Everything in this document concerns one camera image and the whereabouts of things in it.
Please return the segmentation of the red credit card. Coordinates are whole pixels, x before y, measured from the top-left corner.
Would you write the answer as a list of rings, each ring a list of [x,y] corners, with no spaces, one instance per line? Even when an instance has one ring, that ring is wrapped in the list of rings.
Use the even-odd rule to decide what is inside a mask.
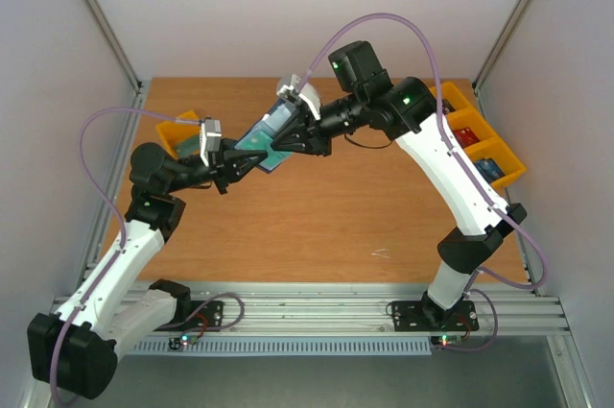
[[[481,141],[470,128],[453,130],[453,135],[463,149],[478,144]]]

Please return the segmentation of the blue credit card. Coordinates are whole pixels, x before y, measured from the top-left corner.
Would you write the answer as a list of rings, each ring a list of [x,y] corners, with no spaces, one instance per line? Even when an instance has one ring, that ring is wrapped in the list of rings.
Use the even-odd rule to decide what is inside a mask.
[[[505,176],[505,173],[493,158],[479,159],[474,163],[474,165],[483,178],[489,183],[502,179]]]

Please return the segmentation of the teal credit card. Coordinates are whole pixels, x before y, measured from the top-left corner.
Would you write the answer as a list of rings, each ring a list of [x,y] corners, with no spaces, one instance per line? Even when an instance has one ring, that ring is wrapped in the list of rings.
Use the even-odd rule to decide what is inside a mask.
[[[265,131],[251,131],[240,139],[235,148],[244,151],[265,151],[267,157],[258,166],[267,172],[272,172],[292,154],[276,151],[272,148],[272,138]]]

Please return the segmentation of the black credit card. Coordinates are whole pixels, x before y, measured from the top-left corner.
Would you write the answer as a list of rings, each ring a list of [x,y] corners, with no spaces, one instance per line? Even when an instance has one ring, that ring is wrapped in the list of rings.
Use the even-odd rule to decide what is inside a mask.
[[[449,115],[456,111],[456,108],[447,100],[442,100],[442,112],[444,115]]]

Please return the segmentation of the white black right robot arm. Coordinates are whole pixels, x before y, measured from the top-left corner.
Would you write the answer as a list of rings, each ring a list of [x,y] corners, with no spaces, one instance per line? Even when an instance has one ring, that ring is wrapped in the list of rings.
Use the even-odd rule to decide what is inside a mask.
[[[456,319],[472,276],[527,212],[501,198],[472,164],[446,121],[437,117],[437,100],[425,83],[415,77],[393,83],[364,40],[343,46],[328,60],[344,97],[323,105],[297,75],[282,78],[276,94],[289,103],[291,115],[274,135],[272,148],[328,156],[333,138],[368,126],[419,165],[456,221],[437,245],[441,262],[419,306],[430,328],[445,327]]]

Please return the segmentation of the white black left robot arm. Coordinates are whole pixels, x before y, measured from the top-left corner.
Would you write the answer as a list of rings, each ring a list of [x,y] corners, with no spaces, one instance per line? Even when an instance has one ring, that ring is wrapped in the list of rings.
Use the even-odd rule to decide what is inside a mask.
[[[55,403],[67,391],[93,399],[108,386],[120,359],[156,330],[182,329],[197,315],[189,287],[168,279],[150,285],[124,311],[126,293],[177,229],[185,203],[174,192],[214,184],[220,193],[263,161],[264,150],[237,150],[222,140],[208,159],[172,158],[160,145],[139,145],[130,157],[131,203],[115,241],[77,291],[55,312],[38,313],[27,328],[35,379]]]

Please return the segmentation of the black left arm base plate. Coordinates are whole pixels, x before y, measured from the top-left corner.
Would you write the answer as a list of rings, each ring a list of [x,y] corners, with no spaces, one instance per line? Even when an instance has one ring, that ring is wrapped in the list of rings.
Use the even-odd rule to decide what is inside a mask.
[[[223,324],[224,303],[221,300],[213,300],[203,307],[194,317],[183,324],[173,326],[161,326],[156,331],[179,332],[200,330],[204,325],[207,328],[218,327]]]

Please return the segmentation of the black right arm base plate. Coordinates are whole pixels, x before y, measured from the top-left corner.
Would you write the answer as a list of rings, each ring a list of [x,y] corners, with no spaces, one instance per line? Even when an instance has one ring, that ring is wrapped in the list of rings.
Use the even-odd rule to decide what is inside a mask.
[[[480,329],[475,304],[460,300],[452,309],[440,311],[422,300],[397,300],[388,304],[387,313],[397,332],[462,332]]]

